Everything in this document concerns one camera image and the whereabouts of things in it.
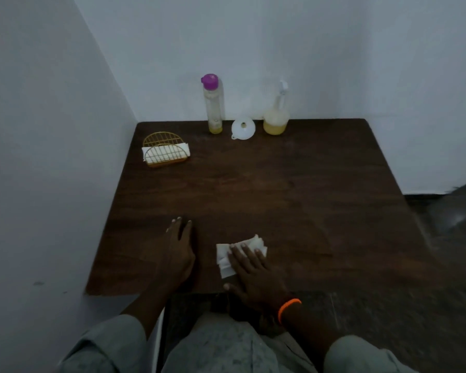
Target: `orange bracelet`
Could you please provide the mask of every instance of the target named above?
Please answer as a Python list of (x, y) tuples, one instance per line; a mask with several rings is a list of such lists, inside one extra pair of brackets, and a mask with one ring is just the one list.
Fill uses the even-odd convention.
[(280, 309), (278, 310), (278, 323), (281, 325), (281, 315), (285, 311), (287, 307), (289, 307), (291, 304), (294, 303), (299, 303), (301, 304), (302, 301), (300, 301), (298, 298), (292, 298), (290, 301), (285, 302), (283, 305), (281, 305)]

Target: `floor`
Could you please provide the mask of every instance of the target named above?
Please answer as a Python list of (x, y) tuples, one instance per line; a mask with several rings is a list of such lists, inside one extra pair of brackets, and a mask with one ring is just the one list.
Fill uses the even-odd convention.
[[(466, 371), (466, 228), (454, 228), (440, 236), (426, 212), (436, 199), (407, 200), (431, 252), (452, 275), (449, 285), (297, 295), (314, 314), (342, 333), (391, 350), (415, 370)], [(167, 305), (158, 366), (213, 300), (213, 295), (173, 296)]]

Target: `wooden table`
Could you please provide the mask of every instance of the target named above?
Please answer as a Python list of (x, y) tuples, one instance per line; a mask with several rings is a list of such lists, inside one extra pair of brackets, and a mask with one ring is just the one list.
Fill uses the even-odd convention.
[[(292, 120), (281, 136), (232, 140), (207, 123), (139, 123), (86, 287), (89, 295), (145, 288), (171, 219), (194, 221), (196, 267), (187, 290), (222, 291), (216, 244), (258, 234), (292, 290), (425, 284), (439, 269), (363, 119)], [(186, 162), (151, 169), (152, 132), (180, 135)]]

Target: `finger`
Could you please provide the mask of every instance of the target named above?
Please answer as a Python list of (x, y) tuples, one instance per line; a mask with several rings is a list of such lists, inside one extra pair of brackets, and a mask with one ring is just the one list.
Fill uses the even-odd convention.
[(247, 246), (243, 245), (242, 250), (247, 255), (247, 258), (249, 258), (250, 264), (252, 264), (255, 268), (261, 269), (262, 264), (259, 261), (259, 259), (255, 256), (255, 254), (250, 250)]
[(249, 258), (243, 255), (236, 246), (231, 246), (231, 252), (236, 257), (236, 260), (240, 262), (245, 271), (247, 271), (248, 273), (254, 271), (254, 266), (250, 263)]
[(184, 241), (190, 241), (190, 235), (192, 233), (193, 222), (192, 220), (188, 220), (185, 225), (185, 229), (183, 229), (183, 233), (181, 234), (181, 239)]
[(238, 288), (236, 285), (226, 283), (223, 286), (224, 290), (228, 293), (233, 293), (236, 295), (243, 303), (247, 302), (247, 293)]
[(232, 253), (228, 252), (228, 259), (230, 260), (231, 267), (235, 270), (235, 272), (240, 276), (240, 279), (244, 282), (249, 274), (243, 269), (242, 265), (238, 261), (238, 259)]
[(267, 263), (267, 259), (264, 255), (262, 255), (262, 251), (259, 250), (259, 249), (255, 249), (254, 251), (255, 253), (255, 256), (257, 257), (257, 259), (259, 259), (259, 261), (261, 262), (262, 266), (266, 269), (271, 269), (271, 265), (269, 263)]
[(171, 226), (169, 226), (169, 234), (171, 238), (178, 239), (179, 229), (181, 228), (181, 221), (181, 216), (178, 217), (176, 220), (171, 221)]

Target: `left hand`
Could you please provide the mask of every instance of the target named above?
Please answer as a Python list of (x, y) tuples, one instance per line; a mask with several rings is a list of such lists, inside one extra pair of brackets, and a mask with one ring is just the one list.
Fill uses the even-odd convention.
[(169, 285), (173, 291), (190, 276), (195, 263), (195, 254), (190, 245), (193, 223), (191, 220), (186, 223), (180, 238), (182, 222), (183, 219), (178, 217), (171, 222), (166, 231), (163, 239), (164, 251), (155, 276), (160, 282)]

